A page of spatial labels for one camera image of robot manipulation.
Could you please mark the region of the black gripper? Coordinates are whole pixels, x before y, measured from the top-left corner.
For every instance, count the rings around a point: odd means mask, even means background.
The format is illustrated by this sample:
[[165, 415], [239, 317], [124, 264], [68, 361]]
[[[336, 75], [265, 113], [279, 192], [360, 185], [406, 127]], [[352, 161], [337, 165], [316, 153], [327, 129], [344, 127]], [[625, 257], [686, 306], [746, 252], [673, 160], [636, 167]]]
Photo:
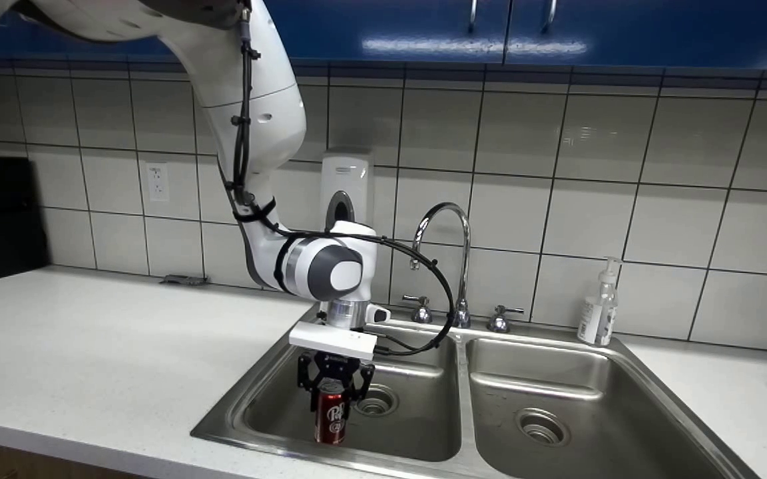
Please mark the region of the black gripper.
[[297, 356], [295, 381], [304, 390], [312, 393], [312, 411], [316, 411], [321, 403], [321, 381], [324, 378], [337, 381], [345, 395], [344, 417], [349, 421], [356, 403], [367, 395], [373, 376], [376, 376], [373, 365], [361, 365], [360, 358], [352, 356], [315, 350]]

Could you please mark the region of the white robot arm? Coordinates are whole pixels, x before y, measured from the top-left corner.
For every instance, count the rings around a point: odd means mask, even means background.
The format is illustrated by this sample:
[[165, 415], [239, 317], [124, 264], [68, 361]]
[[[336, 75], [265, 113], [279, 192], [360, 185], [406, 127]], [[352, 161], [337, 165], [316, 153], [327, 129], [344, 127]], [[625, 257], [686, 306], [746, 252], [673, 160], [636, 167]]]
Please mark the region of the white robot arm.
[[219, 172], [245, 238], [249, 277], [324, 306], [320, 324], [295, 324], [297, 386], [321, 417], [344, 421], [367, 395], [379, 337], [369, 281], [381, 236], [353, 220], [324, 231], [289, 228], [269, 177], [304, 143], [305, 108], [288, 50], [264, 0], [0, 0], [92, 42], [156, 39], [184, 67], [219, 143]]

